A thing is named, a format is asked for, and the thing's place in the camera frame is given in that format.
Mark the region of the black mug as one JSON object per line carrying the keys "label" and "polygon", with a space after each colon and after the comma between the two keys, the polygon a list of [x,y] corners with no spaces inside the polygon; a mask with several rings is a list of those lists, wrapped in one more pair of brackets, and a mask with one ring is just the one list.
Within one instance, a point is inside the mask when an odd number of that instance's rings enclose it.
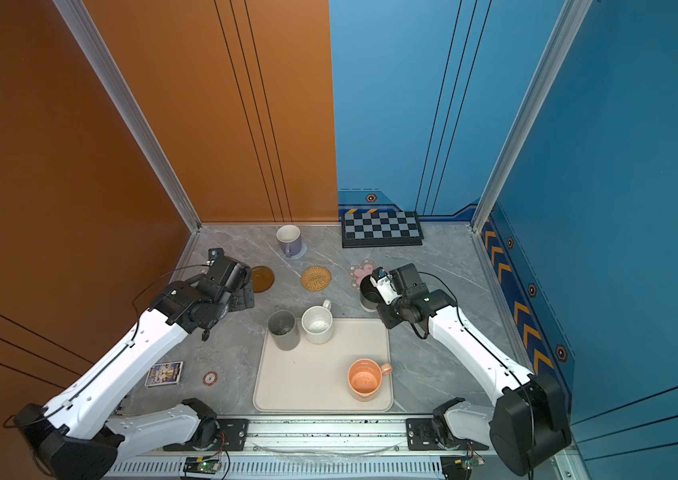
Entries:
{"label": "black mug", "polygon": [[383,301],[378,290],[371,282],[370,275],[365,276],[360,282],[360,303],[364,310],[373,312]]}

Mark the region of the brown wooden round coaster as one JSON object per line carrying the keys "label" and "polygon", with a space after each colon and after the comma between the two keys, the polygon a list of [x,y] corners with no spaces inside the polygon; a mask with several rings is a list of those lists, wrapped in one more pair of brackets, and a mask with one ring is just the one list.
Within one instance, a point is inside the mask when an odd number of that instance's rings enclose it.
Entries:
{"label": "brown wooden round coaster", "polygon": [[275,275],[271,268],[256,266],[251,270],[251,283],[254,293],[263,293],[274,284]]}

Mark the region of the pink flower coaster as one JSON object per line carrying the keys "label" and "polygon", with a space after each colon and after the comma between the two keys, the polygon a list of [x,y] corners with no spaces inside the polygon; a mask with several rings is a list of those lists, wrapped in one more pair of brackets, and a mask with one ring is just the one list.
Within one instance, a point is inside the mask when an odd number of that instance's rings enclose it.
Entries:
{"label": "pink flower coaster", "polygon": [[356,292],[359,292],[362,280],[369,276],[376,268],[377,264],[370,259],[364,259],[358,265],[351,265],[348,268],[348,275],[351,280],[351,287]]}

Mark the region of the grey mug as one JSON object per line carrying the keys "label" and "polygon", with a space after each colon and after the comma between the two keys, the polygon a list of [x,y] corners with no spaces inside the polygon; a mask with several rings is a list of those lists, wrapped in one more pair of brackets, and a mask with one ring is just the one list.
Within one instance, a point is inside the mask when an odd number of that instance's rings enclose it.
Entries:
{"label": "grey mug", "polygon": [[267,323],[270,337],[282,351],[296,348],[300,342],[296,317],[293,313],[280,310],[273,313]]}

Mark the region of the orange mug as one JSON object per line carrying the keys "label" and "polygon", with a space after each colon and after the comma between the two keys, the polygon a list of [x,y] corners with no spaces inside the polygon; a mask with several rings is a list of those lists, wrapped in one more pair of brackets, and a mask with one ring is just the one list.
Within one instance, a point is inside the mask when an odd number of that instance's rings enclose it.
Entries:
{"label": "orange mug", "polygon": [[393,367],[389,363],[379,364],[371,359],[359,359],[349,367],[347,383],[354,397],[361,401],[370,400],[392,371]]}

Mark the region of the white speckled mug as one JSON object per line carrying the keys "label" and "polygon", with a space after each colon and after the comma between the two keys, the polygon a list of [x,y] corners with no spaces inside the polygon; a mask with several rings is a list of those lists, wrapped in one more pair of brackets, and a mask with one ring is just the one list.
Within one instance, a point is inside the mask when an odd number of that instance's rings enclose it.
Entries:
{"label": "white speckled mug", "polygon": [[309,342],[320,345],[333,336],[332,303],[325,300],[321,305],[308,308],[301,317],[302,329]]}

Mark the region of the rattan woven round coaster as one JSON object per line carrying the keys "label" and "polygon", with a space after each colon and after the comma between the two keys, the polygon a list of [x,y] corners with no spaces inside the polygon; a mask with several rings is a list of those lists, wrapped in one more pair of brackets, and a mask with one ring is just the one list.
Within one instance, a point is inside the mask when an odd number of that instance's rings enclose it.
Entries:
{"label": "rattan woven round coaster", "polygon": [[331,280],[332,275],[328,269],[321,266],[312,266],[302,273],[300,283],[304,289],[318,292],[326,289],[330,285]]}

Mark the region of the white mug purple handle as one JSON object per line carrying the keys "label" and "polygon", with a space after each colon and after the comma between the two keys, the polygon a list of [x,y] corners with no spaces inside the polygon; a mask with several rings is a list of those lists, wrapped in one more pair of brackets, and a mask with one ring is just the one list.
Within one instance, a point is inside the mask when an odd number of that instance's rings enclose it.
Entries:
{"label": "white mug purple handle", "polygon": [[296,225],[284,225],[276,232],[276,238],[284,256],[295,255],[303,244],[301,230]]}

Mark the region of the grey woven round coaster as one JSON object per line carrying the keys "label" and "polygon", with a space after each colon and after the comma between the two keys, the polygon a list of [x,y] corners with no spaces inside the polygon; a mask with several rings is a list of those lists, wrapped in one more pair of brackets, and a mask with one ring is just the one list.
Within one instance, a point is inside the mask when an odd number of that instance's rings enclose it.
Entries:
{"label": "grey woven round coaster", "polygon": [[291,257],[284,256],[284,258],[285,258],[285,260],[298,260],[298,259],[302,258],[304,255],[306,255],[307,251],[308,251],[308,246],[303,243],[302,246],[301,246],[301,249],[295,255],[293,255]]}

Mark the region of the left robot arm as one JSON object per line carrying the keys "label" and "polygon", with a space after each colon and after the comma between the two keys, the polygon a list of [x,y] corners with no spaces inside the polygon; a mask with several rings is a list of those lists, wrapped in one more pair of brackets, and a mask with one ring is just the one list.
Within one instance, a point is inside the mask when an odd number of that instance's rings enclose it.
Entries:
{"label": "left robot arm", "polygon": [[93,367],[45,405],[28,404],[11,420],[38,468],[56,479],[101,479],[124,460],[166,446],[212,451],[220,426],[197,398],[132,417],[114,412],[157,361],[196,330],[209,333],[227,313],[252,308],[250,283],[238,289],[200,276],[167,285],[134,327]]}

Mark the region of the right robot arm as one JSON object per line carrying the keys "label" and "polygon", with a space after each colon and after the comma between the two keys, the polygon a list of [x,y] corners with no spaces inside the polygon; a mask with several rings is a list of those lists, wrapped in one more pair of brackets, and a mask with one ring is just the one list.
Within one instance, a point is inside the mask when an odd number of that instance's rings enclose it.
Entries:
{"label": "right robot arm", "polygon": [[387,328],[408,323],[417,336],[444,345],[478,381],[492,407],[454,398],[433,410],[435,441],[445,449],[466,443],[490,446],[518,476],[530,477],[572,442],[562,387],[548,374],[535,374],[496,347],[462,315],[441,290],[398,293],[374,287],[377,312]]}

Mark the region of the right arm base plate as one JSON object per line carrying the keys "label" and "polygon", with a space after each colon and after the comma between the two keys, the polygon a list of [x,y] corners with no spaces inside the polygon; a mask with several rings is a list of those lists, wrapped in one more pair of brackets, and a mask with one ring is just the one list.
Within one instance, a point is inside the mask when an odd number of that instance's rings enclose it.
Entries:
{"label": "right arm base plate", "polygon": [[433,417],[405,420],[408,448],[411,451],[477,450],[487,451],[488,445],[470,439],[456,438],[444,420]]}

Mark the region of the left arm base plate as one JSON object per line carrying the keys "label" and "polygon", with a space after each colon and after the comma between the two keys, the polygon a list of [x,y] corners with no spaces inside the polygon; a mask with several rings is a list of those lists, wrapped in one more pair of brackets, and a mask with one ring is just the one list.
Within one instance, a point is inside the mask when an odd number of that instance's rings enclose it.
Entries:
{"label": "left arm base plate", "polygon": [[243,418],[204,419],[187,442],[166,445],[163,451],[239,452],[244,449],[249,421]]}

